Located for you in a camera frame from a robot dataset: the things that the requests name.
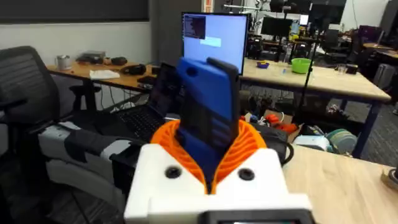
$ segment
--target light wood tabletop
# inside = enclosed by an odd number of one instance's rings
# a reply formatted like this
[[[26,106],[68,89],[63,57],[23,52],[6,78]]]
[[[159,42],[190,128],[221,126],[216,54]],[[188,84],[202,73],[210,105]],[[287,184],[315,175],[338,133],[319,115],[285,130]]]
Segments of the light wood tabletop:
[[[398,52],[395,51],[395,50],[387,50],[387,49],[384,49],[384,50],[377,50],[377,52],[378,52],[379,54],[383,54],[383,55],[386,55],[386,56],[388,56],[388,57],[392,57],[392,58],[395,58],[395,59],[398,58]]]
[[[127,63],[123,66],[118,65],[92,65],[92,64],[81,64],[77,62],[72,63],[72,69],[70,70],[58,70],[57,66],[55,65],[48,65],[47,69],[50,73],[55,73],[57,75],[63,75],[72,78],[78,79],[90,79],[90,70],[113,70],[118,71],[121,68],[128,66],[128,65],[137,65],[136,63]],[[125,75],[120,73],[120,78],[112,78],[107,80],[93,80],[96,83],[104,83],[106,85],[117,86],[117,87],[129,87],[132,89],[141,89],[138,86],[137,80],[142,78],[146,75],[152,75],[152,66],[147,65],[147,71],[143,75]]]
[[[362,46],[365,48],[374,48],[374,49],[392,49],[391,47],[379,45],[377,43],[365,43]]]
[[[283,168],[290,193],[305,193],[321,224],[396,224],[398,192],[380,180],[392,167],[294,146]]]
[[[248,80],[258,84],[283,85],[293,88],[303,88],[307,74],[298,74],[292,71],[292,66],[283,62],[270,63],[267,69],[257,68],[255,60],[244,61],[242,81]],[[332,68],[313,67],[308,81],[308,89],[330,94],[362,97],[370,100],[387,102],[391,97],[371,83],[359,72],[339,74]]]

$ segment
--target screw hole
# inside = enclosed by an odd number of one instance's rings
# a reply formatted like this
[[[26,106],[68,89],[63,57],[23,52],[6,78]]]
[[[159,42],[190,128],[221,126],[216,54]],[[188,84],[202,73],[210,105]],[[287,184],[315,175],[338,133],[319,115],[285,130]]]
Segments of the screw hole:
[[[251,169],[243,168],[238,171],[238,175],[242,180],[252,180],[254,179],[254,172]]]
[[[176,179],[181,176],[181,169],[177,166],[170,166],[166,169],[165,175],[169,179]]]

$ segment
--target keyboard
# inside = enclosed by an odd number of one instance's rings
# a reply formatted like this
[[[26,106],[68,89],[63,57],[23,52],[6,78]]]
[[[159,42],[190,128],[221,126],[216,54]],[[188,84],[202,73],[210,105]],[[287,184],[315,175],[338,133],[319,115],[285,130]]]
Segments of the keyboard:
[[[145,142],[150,142],[152,135],[165,123],[159,114],[145,105],[122,111],[118,116],[133,133],[133,137]]]

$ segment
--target red object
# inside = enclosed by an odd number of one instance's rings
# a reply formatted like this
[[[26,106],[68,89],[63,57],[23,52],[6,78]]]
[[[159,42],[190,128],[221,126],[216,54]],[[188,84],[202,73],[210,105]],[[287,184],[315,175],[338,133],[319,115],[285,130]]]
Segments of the red object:
[[[267,115],[266,120],[268,120],[268,122],[270,122],[270,124],[279,123],[279,118],[274,114]]]
[[[295,124],[280,124],[275,127],[276,129],[285,131],[287,134],[292,134],[296,130],[298,130],[299,127]]]

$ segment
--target cup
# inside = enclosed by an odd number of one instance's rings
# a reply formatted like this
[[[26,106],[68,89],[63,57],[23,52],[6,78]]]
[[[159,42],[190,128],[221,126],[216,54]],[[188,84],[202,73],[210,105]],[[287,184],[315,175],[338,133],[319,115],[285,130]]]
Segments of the cup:
[[[55,64],[58,70],[69,70],[72,69],[72,62],[69,55],[58,55],[55,58]]]

